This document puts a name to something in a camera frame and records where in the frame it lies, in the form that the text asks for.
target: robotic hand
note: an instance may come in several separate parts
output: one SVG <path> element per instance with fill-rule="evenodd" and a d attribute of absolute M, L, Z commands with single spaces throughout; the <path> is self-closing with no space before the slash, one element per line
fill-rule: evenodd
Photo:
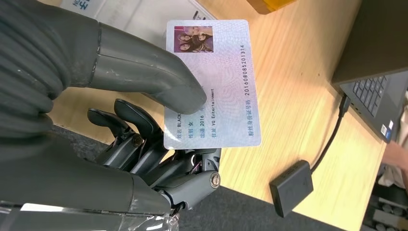
<path fill-rule="evenodd" d="M 46 113 L 68 86 L 142 92 L 174 111 L 194 113 L 206 96 L 178 57 L 35 0 L 0 5 L 0 230 L 173 227 L 180 209 L 219 186 L 220 149 L 177 150 L 160 163 L 168 151 L 163 132 L 144 110 L 122 100 L 115 102 L 116 115 L 88 111 L 92 123 L 115 136 L 97 164 L 49 133 Z"/>

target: orange box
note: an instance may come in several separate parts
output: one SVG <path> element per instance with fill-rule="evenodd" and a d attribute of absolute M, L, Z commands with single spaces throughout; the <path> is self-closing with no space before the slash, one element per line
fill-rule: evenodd
<path fill-rule="evenodd" d="M 268 14 L 296 0 L 247 0 L 247 1 L 258 13 Z"/>

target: laptop keyboard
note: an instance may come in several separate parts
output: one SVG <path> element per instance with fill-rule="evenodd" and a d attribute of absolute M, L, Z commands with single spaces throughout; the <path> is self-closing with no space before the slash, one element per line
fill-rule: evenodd
<path fill-rule="evenodd" d="M 387 83 L 385 76 L 369 78 L 357 81 L 354 84 L 353 92 L 361 100 L 364 106 L 375 117 L 378 106 L 380 105 L 382 95 Z"/>

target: woman in photo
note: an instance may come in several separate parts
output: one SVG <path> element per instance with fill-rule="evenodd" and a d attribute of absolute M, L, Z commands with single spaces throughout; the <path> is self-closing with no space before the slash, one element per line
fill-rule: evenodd
<path fill-rule="evenodd" d="M 188 41 L 190 41 L 191 36 L 184 33 L 184 34 L 179 35 L 179 36 L 178 36 L 178 39 L 179 39 L 181 42 L 188 42 Z"/>
<path fill-rule="evenodd" d="M 192 42 L 201 52 L 213 52 L 213 37 L 208 34 L 193 35 Z"/>
<path fill-rule="evenodd" d="M 185 26 L 184 32 L 187 35 L 200 35 L 200 34 L 207 34 L 212 36 L 213 35 L 213 28 L 212 26 Z"/>
<path fill-rule="evenodd" d="M 198 52 L 198 47 L 191 42 L 182 43 L 179 48 L 181 52 Z"/>

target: id card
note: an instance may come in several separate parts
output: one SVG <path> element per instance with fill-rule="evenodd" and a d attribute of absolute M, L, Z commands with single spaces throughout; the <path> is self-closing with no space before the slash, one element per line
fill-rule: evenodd
<path fill-rule="evenodd" d="M 258 146 L 261 143 L 248 22 L 170 21 L 167 51 L 191 70 L 207 95 L 192 115 L 165 109 L 168 149 Z"/>

